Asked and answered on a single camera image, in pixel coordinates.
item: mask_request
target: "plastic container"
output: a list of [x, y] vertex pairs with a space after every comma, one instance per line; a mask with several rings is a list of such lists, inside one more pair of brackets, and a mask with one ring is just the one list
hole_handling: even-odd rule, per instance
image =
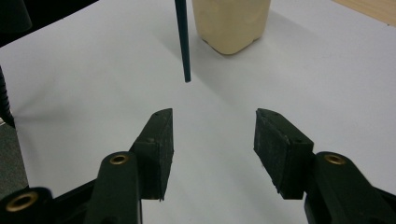
[[222, 54], [260, 38], [271, 0], [192, 0], [198, 35]]

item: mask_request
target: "metal screw hole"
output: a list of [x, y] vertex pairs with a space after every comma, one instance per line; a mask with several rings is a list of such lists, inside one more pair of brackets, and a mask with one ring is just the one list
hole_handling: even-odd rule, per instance
[[8, 212], [19, 212], [37, 201], [38, 194], [34, 191], [23, 193], [14, 198], [6, 206]]
[[328, 161], [332, 164], [336, 164], [336, 165], [344, 165], [346, 163], [346, 161], [343, 158], [333, 155], [333, 154], [325, 155], [324, 159], [326, 159], [326, 161]]
[[126, 155], [116, 155], [110, 159], [110, 163], [114, 165], [124, 164], [129, 160], [129, 157]]

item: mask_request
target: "black cable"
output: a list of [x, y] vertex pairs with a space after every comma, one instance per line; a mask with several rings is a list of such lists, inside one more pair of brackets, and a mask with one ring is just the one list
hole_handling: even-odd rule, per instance
[[3, 70], [0, 66], [0, 118], [9, 126], [15, 128], [14, 117], [9, 110], [6, 81], [4, 80]]

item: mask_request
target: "white table surface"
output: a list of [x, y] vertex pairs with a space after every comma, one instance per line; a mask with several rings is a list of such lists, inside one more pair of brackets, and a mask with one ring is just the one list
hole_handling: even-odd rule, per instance
[[145, 223], [306, 223], [253, 151], [255, 110], [275, 110], [396, 193], [396, 29], [330, 0], [272, 2], [264, 36], [222, 56], [196, 34], [185, 84], [174, 1], [100, 0], [0, 49], [31, 187], [96, 178], [152, 113], [174, 108], [165, 201]]

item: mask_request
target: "beige container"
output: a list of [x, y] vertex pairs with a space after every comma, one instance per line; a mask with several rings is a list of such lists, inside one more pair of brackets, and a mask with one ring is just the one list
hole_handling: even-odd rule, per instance
[[222, 54], [244, 49], [264, 32], [271, 0], [192, 0], [198, 35]]

